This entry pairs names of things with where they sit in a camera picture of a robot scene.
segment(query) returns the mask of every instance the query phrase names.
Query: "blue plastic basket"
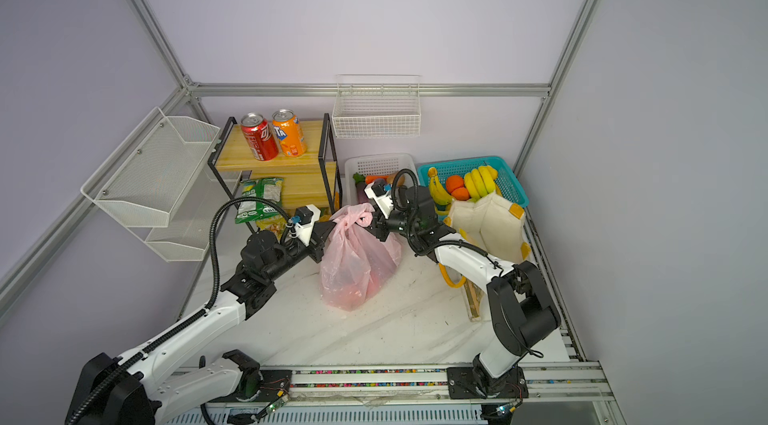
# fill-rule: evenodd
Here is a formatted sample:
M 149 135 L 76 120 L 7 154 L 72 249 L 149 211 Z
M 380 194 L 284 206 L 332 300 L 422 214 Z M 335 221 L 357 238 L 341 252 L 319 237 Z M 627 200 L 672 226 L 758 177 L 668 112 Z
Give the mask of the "blue plastic basket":
M 498 171 L 498 178 L 495 180 L 502 196 L 525 208 L 528 206 L 528 197 L 525 196 L 523 187 L 518 182 L 517 177 L 512 173 L 507 162 L 502 157 L 478 157 L 476 159 L 452 160 L 450 162 L 426 163 L 418 167 L 418 180 L 422 185 L 427 186 L 429 177 L 427 171 L 430 167 L 437 169 L 437 175 L 440 182 L 446 186 L 446 179 L 450 176 L 458 175 L 463 177 L 466 173 L 476 169 L 481 165 L 490 165 Z

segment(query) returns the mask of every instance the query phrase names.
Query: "green snack bag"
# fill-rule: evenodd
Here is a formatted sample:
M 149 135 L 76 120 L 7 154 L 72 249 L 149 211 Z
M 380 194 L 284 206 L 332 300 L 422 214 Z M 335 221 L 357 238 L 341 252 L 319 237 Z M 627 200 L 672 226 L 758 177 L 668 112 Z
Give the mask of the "green snack bag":
M 246 180 L 243 182 L 243 197 L 260 197 L 272 200 L 282 206 L 280 195 L 283 192 L 283 179 L 272 177 L 269 179 Z M 237 207 L 235 223 L 268 219 L 278 215 L 279 212 L 272 207 L 259 202 L 241 202 Z

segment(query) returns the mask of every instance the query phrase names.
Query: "soda can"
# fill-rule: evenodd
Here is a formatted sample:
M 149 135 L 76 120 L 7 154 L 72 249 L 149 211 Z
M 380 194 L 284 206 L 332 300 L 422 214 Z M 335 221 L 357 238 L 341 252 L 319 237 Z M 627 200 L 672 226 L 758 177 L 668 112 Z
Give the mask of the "soda can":
M 306 152 L 304 132 L 301 130 L 299 117 L 293 110 L 278 110 L 272 115 L 272 125 L 275 127 L 275 135 L 280 141 L 280 148 L 289 157 L 298 157 Z
M 256 160 L 272 160 L 277 157 L 277 144 L 270 133 L 270 124 L 258 113 L 249 113 L 240 120 L 245 141 Z

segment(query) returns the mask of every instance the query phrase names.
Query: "orange fruit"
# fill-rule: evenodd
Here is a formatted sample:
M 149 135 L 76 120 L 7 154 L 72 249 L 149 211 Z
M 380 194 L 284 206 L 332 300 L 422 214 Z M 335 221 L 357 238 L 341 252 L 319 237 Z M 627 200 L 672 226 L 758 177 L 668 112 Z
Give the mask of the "orange fruit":
M 452 175 L 446 179 L 446 191 L 453 193 L 454 190 L 464 186 L 464 179 L 458 175 Z
M 464 187 L 458 187 L 451 192 L 451 196 L 456 200 L 469 200 L 469 190 L 466 190 Z

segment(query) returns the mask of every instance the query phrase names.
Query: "banana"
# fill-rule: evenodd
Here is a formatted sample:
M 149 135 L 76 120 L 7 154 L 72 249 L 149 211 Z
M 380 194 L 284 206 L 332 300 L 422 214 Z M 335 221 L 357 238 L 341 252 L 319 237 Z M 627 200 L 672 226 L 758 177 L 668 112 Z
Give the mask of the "banana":
M 488 194 L 488 189 L 485 188 L 485 182 L 482 180 L 479 170 L 472 170 L 472 180 L 475 182 L 475 187 L 477 187 L 480 196 L 485 197 Z
M 478 188 L 475 187 L 475 181 L 472 180 L 471 172 L 464 175 L 464 186 L 469 190 L 469 196 L 472 197 L 472 200 L 480 198 L 480 192 L 478 192 Z
M 430 168 L 427 171 L 427 175 L 429 176 L 429 195 L 432 196 L 432 200 L 439 206 L 446 206 L 453 202 L 453 197 L 442 186 L 440 179 L 437 177 L 437 169 L 435 167 Z
M 496 190 L 496 184 L 493 181 L 493 177 L 491 176 L 491 172 L 488 170 L 488 167 L 481 165 L 478 167 L 478 171 L 480 172 L 483 184 L 485 185 L 485 189 L 488 190 L 488 193 Z
M 494 169 L 490 165 L 486 165 L 488 167 L 488 170 L 491 172 L 491 177 L 496 180 L 498 178 L 498 170 Z

